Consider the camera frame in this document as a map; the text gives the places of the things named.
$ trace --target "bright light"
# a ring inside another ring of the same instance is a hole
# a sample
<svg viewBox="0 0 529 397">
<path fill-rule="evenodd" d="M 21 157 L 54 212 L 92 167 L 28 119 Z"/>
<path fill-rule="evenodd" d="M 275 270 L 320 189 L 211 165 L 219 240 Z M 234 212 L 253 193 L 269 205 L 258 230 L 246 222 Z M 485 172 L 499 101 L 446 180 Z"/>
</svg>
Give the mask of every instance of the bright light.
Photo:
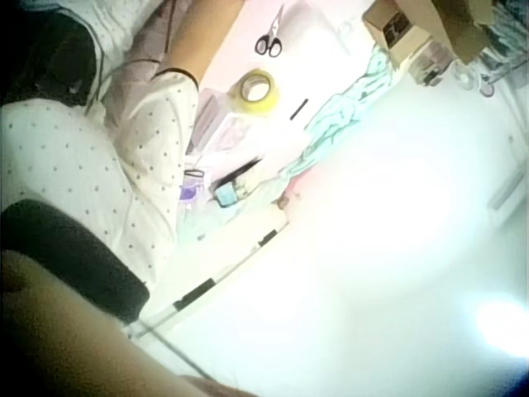
<svg viewBox="0 0 529 397">
<path fill-rule="evenodd" d="M 529 312 L 508 301 L 484 304 L 477 324 L 487 342 L 513 356 L 529 357 Z"/>
</svg>

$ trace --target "roll of tape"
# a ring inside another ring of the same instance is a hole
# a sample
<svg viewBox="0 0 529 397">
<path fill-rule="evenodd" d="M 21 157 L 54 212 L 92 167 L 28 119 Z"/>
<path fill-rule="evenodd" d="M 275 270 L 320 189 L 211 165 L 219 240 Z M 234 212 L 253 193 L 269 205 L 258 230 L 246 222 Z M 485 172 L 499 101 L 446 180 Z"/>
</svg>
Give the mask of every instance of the roll of tape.
<svg viewBox="0 0 529 397">
<path fill-rule="evenodd" d="M 274 110 L 279 102 L 279 90 L 271 74 L 255 69 L 245 74 L 233 88 L 236 110 L 263 115 Z"/>
</svg>

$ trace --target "polka dot clothing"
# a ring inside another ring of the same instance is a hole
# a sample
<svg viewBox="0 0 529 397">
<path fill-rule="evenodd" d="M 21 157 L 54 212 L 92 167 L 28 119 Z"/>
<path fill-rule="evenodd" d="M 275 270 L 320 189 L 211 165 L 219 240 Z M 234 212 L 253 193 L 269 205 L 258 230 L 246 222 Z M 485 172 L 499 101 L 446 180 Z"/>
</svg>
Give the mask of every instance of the polka dot clothing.
<svg viewBox="0 0 529 397">
<path fill-rule="evenodd" d="M 167 72 L 124 113 L 119 138 L 81 110 L 45 99 L 2 109 L 2 211 L 22 199 L 55 206 L 99 237 L 152 289 L 177 243 L 182 161 L 198 100 Z"/>
</svg>

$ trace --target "teal fabric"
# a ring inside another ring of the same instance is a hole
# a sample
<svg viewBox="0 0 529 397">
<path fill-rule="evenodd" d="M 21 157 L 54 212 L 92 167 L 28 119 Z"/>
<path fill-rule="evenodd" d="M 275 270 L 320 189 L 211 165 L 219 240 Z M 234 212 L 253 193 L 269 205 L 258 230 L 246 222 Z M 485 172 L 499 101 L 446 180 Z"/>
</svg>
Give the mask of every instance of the teal fabric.
<svg viewBox="0 0 529 397">
<path fill-rule="evenodd" d="M 348 139 L 365 111 L 391 87 L 392 77 L 387 54 L 375 46 L 365 74 L 344 93 L 331 97 L 309 122 L 305 129 L 312 135 L 311 144 L 281 175 L 292 178 L 301 174 Z"/>
<path fill-rule="evenodd" d="M 375 46 L 365 74 L 344 93 L 332 96 L 309 122 L 306 131 L 312 135 L 312 141 L 298 160 L 229 208 L 221 208 L 217 202 L 210 201 L 197 210 L 182 211 L 179 215 L 181 239 L 195 240 L 230 222 L 241 212 L 262 208 L 281 197 L 292 177 L 327 157 L 355 132 L 354 126 L 372 103 L 388 91 L 392 80 L 393 69 L 389 58 L 380 47 Z"/>
</svg>

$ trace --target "wire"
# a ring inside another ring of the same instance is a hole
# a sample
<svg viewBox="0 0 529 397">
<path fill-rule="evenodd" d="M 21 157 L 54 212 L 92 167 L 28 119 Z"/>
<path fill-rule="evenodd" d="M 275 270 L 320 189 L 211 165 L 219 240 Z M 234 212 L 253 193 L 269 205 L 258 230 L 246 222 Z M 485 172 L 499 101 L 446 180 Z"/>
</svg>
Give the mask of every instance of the wire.
<svg viewBox="0 0 529 397">
<path fill-rule="evenodd" d="M 171 32 L 173 31 L 173 18 L 174 18 L 174 12 L 176 11 L 176 0 L 173 0 L 171 3 L 171 14 L 169 16 L 169 23 L 167 26 L 167 34 L 165 36 L 165 50 L 164 53 L 167 54 L 169 52 L 169 43 L 170 43 L 170 37 Z"/>
<path fill-rule="evenodd" d="M 174 17 L 174 12 L 176 10 L 176 0 L 172 0 L 172 1 L 173 2 L 171 4 L 171 15 L 170 15 L 170 19 L 169 19 L 169 26 L 168 26 L 167 34 L 166 34 L 166 37 L 165 37 L 165 49 L 164 49 L 165 54 L 167 54 L 167 52 L 169 51 L 170 35 L 171 35 L 172 28 L 173 28 L 173 17 Z M 46 9 L 46 11 L 49 11 L 49 12 L 66 11 L 67 13 L 71 13 L 72 12 L 68 8 L 60 7 L 60 6 L 50 8 L 49 10 Z M 142 59 L 138 59 L 138 60 L 130 60 L 130 61 L 125 62 L 122 65 L 117 66 L 115 69 L 113 69 L 110 72 L 108 72 L 107 75 L 103 78 L 102 73 L 103 73 L 103 68 L 104 68 L 104 65 L 105 65 L 105 63 L 104 63 L 105 62 L 105 51 L 104 51 L 104 49 L 102 47 L 101 41 L 99 40 L 98 34 L 93 29 L 92 25 L 90 25 L 84 18 L 82 18 L 80 15 L 78 15 L 76 13 L 74 13 L 74 15 L 75 15 L 75 18 L 79 19 L 86 26 L 86 28 L 90 30 L 90 33 L 92 34 L 93 39 L 95 40 L 96 44 L 99 47 L 99 51 L 101 52 L 101 59 L 99 60 L 98 86 L 97 86 L 92 98 L 89 101 L 87 101 L 87 107 L 86 107 L 86 110 L 84 112 L 84 115 L 86 116 L 90 112 L 90 109 L 92 108 L 92 106 L 93 106 L 94 102 L 96 101 L 96 99 L 97 100 L 100 99 L 101 90 L 102 90 L 103 85 L 108 81 L 108 79 L 110 79 L 112 77 L 112 75 L 114 73 L 116 73 L 117 71 L 127 67 L 128 65 L 132 65 L 132 64 L 135 64 L 135 63 L 151 62 L 151 63 L 159 65 L 160 61 L 159 60 L 149 59 L 149 58 L 142 58 Z"/>
</svg>

